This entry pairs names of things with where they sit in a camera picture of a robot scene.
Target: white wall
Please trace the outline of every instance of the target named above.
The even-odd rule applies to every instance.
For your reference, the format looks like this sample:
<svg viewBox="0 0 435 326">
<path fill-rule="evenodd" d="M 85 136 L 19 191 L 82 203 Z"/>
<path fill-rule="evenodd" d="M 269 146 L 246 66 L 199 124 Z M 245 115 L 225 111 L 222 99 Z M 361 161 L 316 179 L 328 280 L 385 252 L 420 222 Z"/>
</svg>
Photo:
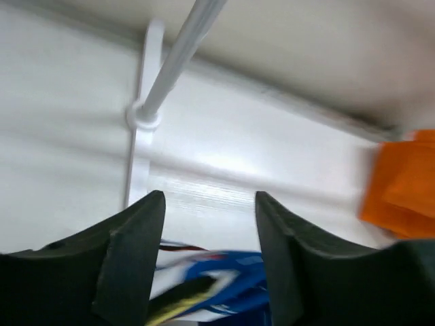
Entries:
<svg viewBox="0 0 435 326">
<path fill-rule="evenodd" d="M 118 212 L 139 49 L 0 2 L 0 251 Z"/>
</svg>

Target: white surface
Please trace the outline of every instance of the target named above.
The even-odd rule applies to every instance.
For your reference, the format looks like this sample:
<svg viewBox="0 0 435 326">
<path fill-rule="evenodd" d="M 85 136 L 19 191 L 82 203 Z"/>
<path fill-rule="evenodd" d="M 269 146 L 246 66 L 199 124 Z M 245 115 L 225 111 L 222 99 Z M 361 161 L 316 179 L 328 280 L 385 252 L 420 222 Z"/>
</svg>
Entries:
<svg viewBox="0 0 435 326">
<path fill-rule="evenodd" d="M 141 54 L 2 2 L 0 39 L 0 251 L 7 252 L 38 248 L 122 209 L 124 116 Z M 265 189 L 327 230 L 381 242 L 354 216 L 366 175 L 358 164 L 373 144 L 289 114 L 309 111 L 296 99 L 293 107 L 270 88 L 233 81 L 192 65 L 164 104 L 144 152 L 153 161 L 147 188 L 167 196 L 164 237 L 258 248 L 253 195 Z"/>
<path fill-rule="evenodd" d="M 149 19 L 159 17 L 167 24 L 169 42 L 194 3 L 28 1 L 67 3 L 141 32 Z M 199 52 L 387 125 L 408 123 L 411 117 L 433 127 L 434 22 L 430 0 L 233 0 Z"/>
<path fill-rule="evenodd" d="M 147 188 L 167 196 L 164 236 L 208 249 L 259 249 L 261 189 L 338 236 L 390 243 L 356 217 L 376 144 L 291 113 L 297 104 L 219 80 L 213 69 L 185 72 L 164 102 L 152 146 L 137 143 L 134 157 L 151 158 Z"/>
<path fill-rule="evenodd" d="M 0 2 L 0 251 L 39 248 L 123 204 L 139 51 Z"/>
</svg>

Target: orange object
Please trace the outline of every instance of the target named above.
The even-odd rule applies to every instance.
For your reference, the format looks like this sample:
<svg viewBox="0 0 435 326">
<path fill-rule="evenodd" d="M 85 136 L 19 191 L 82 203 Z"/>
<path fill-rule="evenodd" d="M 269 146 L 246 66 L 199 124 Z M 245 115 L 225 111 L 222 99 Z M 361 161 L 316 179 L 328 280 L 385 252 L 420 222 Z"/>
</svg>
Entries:
<svg viewBox="0 0 435 326">
<path fill-rule="evenodd" d="M 419 137 L 416 142 L 404 141 L 382 144 L 362 205 L 360 214 L 362 220 L 391 230 L 401 238 L 435 237 L 435 219 L 408 207 L 397 205 L 396 201 L 394 204 L 385 201 L 385 197 L 392 196 L 392 194 L 415 197 L 410 192 L 402 194 L 398 189 L 403 190 L 403 185 L 411 182 L 407 178 L 415 177 L 415 175 L 410 175 L 410 172 L 405 173 L 404 176 L 401 175 L 402 171 L 415 168 L 415 162 L 411 164 L 411 167 L 407 166 L 408 159 L 415 151 L 415 146 L 424 147 L 421 143 L 432 139 L 432 136 L 435 141 L 435 132 L 425 131 L 425 133 L 416 134 L 416 137 Z M 422 178 L 429 179 L 427 175 L 420 174 L 419 179 Z"/>
<path fill-rule="evenodd" d="M 401 171 L 388 185 L 383 199 L 435 219 L 435 148 L 413 143 Z"/>
</svg>

